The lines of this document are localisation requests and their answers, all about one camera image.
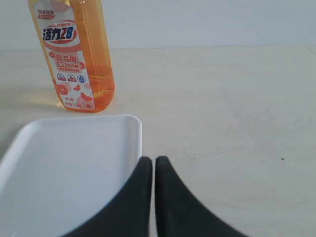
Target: bottle label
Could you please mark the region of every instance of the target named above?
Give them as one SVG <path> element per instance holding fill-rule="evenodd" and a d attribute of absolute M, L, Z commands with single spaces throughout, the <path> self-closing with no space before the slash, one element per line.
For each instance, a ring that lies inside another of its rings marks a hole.
<path fill-rule="evenodd" d="M 63 104 L 93 111 L 93 91 L 72 7 L 58 0 L 39 0 L 34 11 Z"/>

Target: orange liquid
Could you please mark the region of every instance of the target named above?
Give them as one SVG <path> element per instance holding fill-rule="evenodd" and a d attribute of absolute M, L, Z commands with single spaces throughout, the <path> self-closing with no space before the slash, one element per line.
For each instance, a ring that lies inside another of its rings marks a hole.
<path fill-rule="evenodd" d="M 59 0 L 62 3 L 70 5 L 73 8 L 77 31 L 81 42 L 83 56 L 85 59 L 86 69 L 89 75 L 91 89 L 93 91 L 95 109 L 93 111 L 68 108 L 66 109 L 95 113 L 104 110 L 111 102 L 115 84 L 112 72 L 112 64 L 108 41 L 105 31 L 104 17 L 102 11 L 101 0 Z M 34 13 L 34 4 L 38 0 L 29 0 L 29 7 L 32 13 L 33 21 L 41 41 L 44 54 L 53 77 L 56 92 L 62 102 L 57 85 L 55 83 L 55 75 L 50 65 L 45 46 L 42 42 L 40 29 L 36 22 Z"/>

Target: white table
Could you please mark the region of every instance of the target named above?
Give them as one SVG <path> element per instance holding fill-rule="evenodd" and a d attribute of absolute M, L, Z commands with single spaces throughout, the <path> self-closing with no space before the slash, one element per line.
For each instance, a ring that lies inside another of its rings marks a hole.
<path fill-rule="evenodd" d="M 117 93 L 99 114 L 143 122 L 213 212 L 254 237 L 316 236 L 316 48 L 113 50 Z M 65 111 L 41 51 L 0 52 L 0 156 L 21 126 Z M 154 213 L 151 219 L 155 234 Z"/>

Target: orange bottle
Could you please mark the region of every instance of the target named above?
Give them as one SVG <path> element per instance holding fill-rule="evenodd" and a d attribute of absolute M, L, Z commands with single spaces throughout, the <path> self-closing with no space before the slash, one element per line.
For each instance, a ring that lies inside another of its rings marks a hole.
<path fill-rule="evenodd" d="M 115 84 L 101 0 L 28 0 L 44 55 L 64 107 L 98 112 Z"/>

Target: white tray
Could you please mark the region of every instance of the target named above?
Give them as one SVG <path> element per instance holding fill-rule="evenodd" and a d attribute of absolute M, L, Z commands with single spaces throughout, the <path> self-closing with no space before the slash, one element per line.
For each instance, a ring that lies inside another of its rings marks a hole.
<path fill-rule="evenodd" d="M 96 214 L 141 156 L 130 115 L 42 119 L 0 163 L 0 237 L 58 237 Z"/>

